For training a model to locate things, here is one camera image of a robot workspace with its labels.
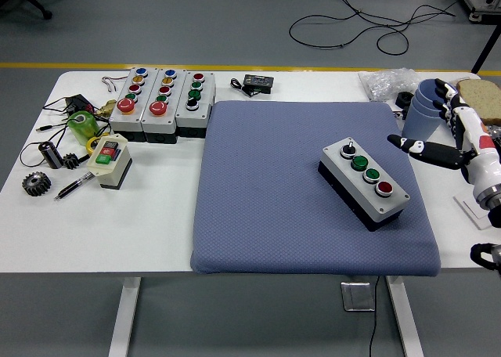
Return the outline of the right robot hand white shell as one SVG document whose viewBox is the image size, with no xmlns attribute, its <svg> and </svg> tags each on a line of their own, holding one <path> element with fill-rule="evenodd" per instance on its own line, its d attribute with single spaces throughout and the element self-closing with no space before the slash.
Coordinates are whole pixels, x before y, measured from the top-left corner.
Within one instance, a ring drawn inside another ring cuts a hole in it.
<svg viewBox="0 0 501 357">
<path fill-rule="evenodd" d="M 435 79 L 435 92 L 443 99 L 434 102 L 439 116 L 450 128 L 456 145 L 446 146 L 389 135 L 387 140 L 411 157 L 442 168 L 460 169 L 473 188 L 479 206 L 492 211 L 500 206 L 500 158 L 496 145 L 477 112 L 467 105 L 451 84 Z"/>
</svg>

